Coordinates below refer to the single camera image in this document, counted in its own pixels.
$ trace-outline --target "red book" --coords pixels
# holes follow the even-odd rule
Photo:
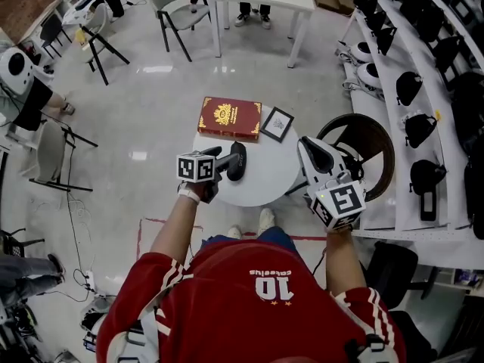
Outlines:
[[[234,140],[257,141],[261,112],[260,102],[205,97],[198,121],[198,132]]]

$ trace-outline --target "round white table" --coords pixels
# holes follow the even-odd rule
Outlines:
[[[261,125],[271,113],[271,108],[262,106]],[[254,207],[270,203],[289,190],[296,181],[300,164],[297,156],[298,137],[291,126],[280,143],[259,134],[258,142],[242,141],[247,150],[247,165],[240,181],[230,181],[226,172],[222,173],[217,198],[235,206]],[[230,154],[234,142],[219,138],[195,135],[194,150],[222,147],[219,157]]]

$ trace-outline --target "shoe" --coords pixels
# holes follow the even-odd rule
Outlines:
[[[268,228],[275,226],[275,215],[271,209],[264,208],[260,212],[259,217],[259,231],[257,233],[257,237],[262,234]]]
[[[242,231],[240,231],[239,226],[234,225],[234,226],[230,227],[226,237],[235,238],[235,239],[242,239]]]
[[[262,27],[265,29],[271,29],[271,19],[269,19],[269,15],[260,15],[260,18],[262,19]]]
[[[62,267],[61,262],[59,259],[54,255],[54,254],[48,254],[47,258],[50,262],[52,262],[57,269],[57,273],[59,273],[60,276],[64,274],[64,268]]]
[[[72,116],[75,111],[76,111],[76,108],[73,105],[71,105],[69,102],[66,102],[66,106],[60,109],[61,114],[67,114],[68,116]]]
[[[240,14],[237,16],[237,19],[235,19],[234,25],[236,27],[241,27],[245,24],[246,21],[249,20],[250,15],[249,14]]]

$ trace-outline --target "red jersey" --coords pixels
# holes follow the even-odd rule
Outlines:
[[[210,244],[188,270],[163,254],[144,254],[101,326],[98,363],[107,362],[108,350],[113,356],[114,340],[153,304],[163,362],[348,361],[344,347],[351,339],[366,345],[348,310],[405,362],[402,335],[377,291],[333,297],[297,254],[257,240]]]

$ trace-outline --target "jeans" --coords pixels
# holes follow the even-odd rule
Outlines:
[[[41,275],[27,278],[30,275]],[[5,307],[13,306],[56,287],[59,282],[55,265],[48,259],[0,255],[0,299]]]
[[[229,238],[225,235],[216,235],[215,237],[210,237],[207,240],[202,240],[201,249],[203,249],[208,244],[217,244],[219,242],[231,242],[233,240],[238,240],[236,238]],[[270,244],[276,244],[280,247],[283,247],[286,250],[292,251],[293,253],[299,255],[296,250],[296,246],[294,246],[293,240],[287,235],[284,230],[278,226],[274,226],[265,230],[262,234],[259,235],[257,240],[262,242],[268,242]]]
[[[250,3],[241,3],[240,4],[240,13],[244,15],[250,14]],[[261,15],[269,15],[271,13],[271,6],[261,4],[259,13]]]

